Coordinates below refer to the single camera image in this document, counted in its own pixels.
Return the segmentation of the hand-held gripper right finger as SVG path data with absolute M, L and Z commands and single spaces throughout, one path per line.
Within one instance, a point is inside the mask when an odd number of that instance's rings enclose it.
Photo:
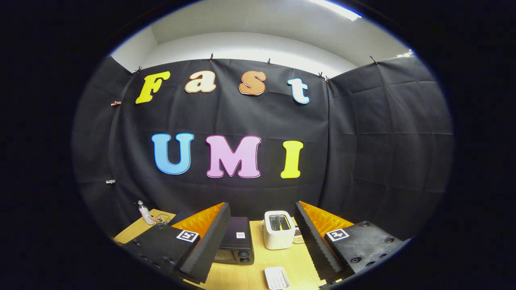
M 303 201 L 295 203 L 294 217 L 319 278 L 328 284 L 383 261 L 406 243 L 372 222 L 354 224 Z

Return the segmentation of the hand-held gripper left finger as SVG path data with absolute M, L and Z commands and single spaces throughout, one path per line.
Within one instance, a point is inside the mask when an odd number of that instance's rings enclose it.
M 219 203 L 172 225 L 155 224 L 121 248 L 162 275 L 204 283 L 230 217 L 230 205 Z

